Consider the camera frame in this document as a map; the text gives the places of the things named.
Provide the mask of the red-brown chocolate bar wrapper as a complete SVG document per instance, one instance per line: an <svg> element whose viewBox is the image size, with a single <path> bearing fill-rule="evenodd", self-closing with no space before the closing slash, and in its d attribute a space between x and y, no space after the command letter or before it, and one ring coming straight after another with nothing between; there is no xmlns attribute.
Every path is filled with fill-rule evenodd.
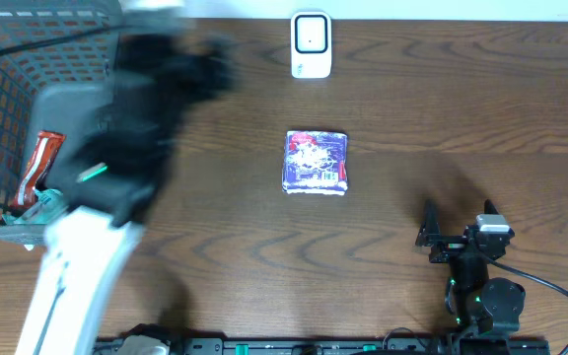
<svg viewBox="0 0 568 355"><path fill-rule="evenodd" d="M9 206L17 210L27 210L37 202L36 189L51 168L66 136L61 133L40 131L35 148L22 174L21 181Z"/></svg>

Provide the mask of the teal wet wipe packet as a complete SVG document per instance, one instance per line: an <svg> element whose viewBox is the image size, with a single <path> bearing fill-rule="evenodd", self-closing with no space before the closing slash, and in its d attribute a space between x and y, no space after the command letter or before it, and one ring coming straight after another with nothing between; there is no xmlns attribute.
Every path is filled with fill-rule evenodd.
<svg viewBox="0 0 568 355"><path fill-rule="evenodd" d="M58 219L67 210L63 194L56 189L35 191L35 199L29 205L10 203L10 212L3 215L5 232L3 241L24 246L27 250L43 247L46 226Z"/></svg>

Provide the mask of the purple tissue pack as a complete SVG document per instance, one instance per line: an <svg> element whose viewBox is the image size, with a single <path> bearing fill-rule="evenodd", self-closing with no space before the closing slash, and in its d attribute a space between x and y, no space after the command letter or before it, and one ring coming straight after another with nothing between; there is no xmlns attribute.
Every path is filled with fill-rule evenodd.
<svg viewBox="0 0 568 355"><path fill-rule="evenodd" d="M348 136L340 132L291 130L286 133L282 190L287 194L343 196Z"/></svg>

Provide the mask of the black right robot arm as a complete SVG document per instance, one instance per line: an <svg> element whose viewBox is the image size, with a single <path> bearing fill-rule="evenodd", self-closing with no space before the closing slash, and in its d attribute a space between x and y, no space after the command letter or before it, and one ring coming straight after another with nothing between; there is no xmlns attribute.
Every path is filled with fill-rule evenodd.
<svg viewBox="0 0 568 355"><path fill-rule="evenodd" d="M431 263L445 263L451 268L447 309L459 318L461 330L473 336L508 336L520 328L525 289L488 273L488 266L505 255L514 236L504 216L489 200L484 202L484 212L475 217L475 223L454 236L443 235L434 203L425 203L415 244L430 249Z"/></svg>

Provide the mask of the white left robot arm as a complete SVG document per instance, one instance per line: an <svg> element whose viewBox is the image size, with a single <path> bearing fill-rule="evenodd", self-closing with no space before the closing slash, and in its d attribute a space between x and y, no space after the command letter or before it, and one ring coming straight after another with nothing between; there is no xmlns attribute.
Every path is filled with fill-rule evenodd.
<svg viewBox="0 0 568 355"><path fill-rule="evenodd" d="M185 112L231 87L230 47L221 37L128 35L108 103L77 103L82 136L47 178L67 208L44 230L19 353L93 350L114 284L168 179Z"/></svg>

